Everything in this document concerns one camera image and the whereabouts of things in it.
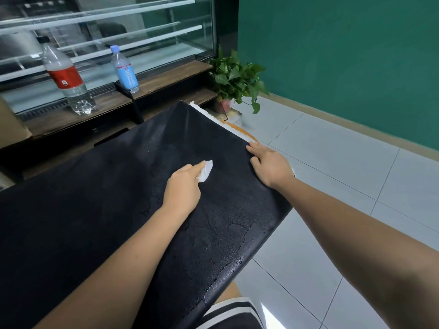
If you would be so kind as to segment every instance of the plant pot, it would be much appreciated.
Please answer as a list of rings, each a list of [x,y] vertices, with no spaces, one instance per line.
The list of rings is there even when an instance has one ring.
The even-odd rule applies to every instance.
[[[217,100],[217,103],[215,104],[215,112],[217,113],[227,113],[232,108],[232,101],[230,99],[223,99],[220,103],[219,100]]]

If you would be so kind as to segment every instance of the shorts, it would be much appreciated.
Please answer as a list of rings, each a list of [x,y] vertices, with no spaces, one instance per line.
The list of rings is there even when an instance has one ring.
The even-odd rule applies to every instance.
[[[240,297],[214,304],[194,326],[195,329],[263,329],[249,298]]]

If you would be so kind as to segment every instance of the bottle cap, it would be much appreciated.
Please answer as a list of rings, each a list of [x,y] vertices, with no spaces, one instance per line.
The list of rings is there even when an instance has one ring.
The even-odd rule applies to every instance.
[[[118,45],[110,46],[110,49],[111,49],[111,51],[112,51],[113,53],[118,53],[118,52],[120,52],[120,49],[119,49],[119,46],[118,46]]]
[[[51,40],[49,39],[49,37],[47,37],[46,35],[41,36],[41,37],[36,37],[36,40],[38,40],[38,42],[40,44],[44,44],[45,42],[51,42]]]

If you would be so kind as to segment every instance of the potted plant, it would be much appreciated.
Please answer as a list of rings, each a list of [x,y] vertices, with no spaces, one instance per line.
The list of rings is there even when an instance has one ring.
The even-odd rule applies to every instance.
[[[258,113],[261,107],[256,102],[259,92],[266,95],[269,95],[269,92],[257,74],[266,68],[258,64],[241,64],[238,53],[233,49],[231,56],[225,57],[221,46],[218,46],[218,57],[210,59],[209,63],[213,66],[209,74],[220,103],[218,104],[220,110],[217,112],[228,112],[231,108],[231,100],[235,99],[241,104],[244,96],[252,98],[253,114]]]

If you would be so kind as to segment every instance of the white tile floor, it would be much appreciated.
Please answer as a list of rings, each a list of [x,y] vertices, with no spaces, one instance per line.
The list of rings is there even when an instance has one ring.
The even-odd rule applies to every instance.
[[[439,250],[439,163],[259,98],[243,128],[283,153],[311,186]],[[236,278],[267,329],[381,329],[292,210]]]

